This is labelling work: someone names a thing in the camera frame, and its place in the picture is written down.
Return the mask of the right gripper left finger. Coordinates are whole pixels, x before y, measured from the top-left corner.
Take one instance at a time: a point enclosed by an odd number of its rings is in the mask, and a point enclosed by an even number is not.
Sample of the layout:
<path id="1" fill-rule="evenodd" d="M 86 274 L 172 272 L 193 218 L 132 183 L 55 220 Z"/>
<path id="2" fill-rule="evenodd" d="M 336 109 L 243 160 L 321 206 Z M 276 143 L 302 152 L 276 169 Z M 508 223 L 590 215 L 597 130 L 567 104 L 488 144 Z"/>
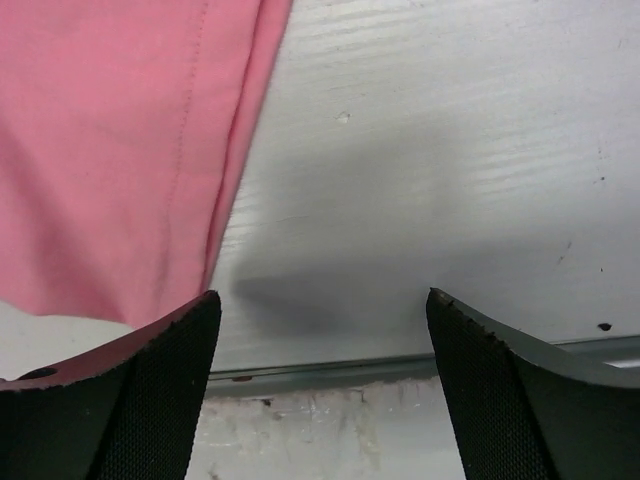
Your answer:
<path id="1" fill-rule="evenodd" d="M 207 291 L 165 317 L 1 384 L 4 479 L 183 479 L 218 340 Z"/>

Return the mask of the pink t shirt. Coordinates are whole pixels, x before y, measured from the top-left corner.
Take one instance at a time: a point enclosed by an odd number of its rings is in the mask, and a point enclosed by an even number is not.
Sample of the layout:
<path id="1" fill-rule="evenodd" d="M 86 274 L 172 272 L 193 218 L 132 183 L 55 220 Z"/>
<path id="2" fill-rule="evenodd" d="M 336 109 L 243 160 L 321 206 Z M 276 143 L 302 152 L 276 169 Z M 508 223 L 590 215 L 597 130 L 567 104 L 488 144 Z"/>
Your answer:
<path id="1" fill-rule="evenodd" d="M 1 298 L 139 328 L 211 279 L 291 5 L 1 5 Z"/>

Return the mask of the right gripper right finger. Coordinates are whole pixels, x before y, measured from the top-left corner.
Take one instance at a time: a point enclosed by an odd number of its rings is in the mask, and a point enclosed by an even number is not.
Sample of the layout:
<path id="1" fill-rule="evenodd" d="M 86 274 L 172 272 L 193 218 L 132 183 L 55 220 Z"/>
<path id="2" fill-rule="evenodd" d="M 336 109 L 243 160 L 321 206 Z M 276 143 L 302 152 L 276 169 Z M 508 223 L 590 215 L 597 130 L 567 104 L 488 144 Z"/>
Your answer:
<path id="1" fill-rule="evenodd" d="M 429 335 L 468 479 L 636 479 L 639 376 L 516 330 L 440 289 Z"/>

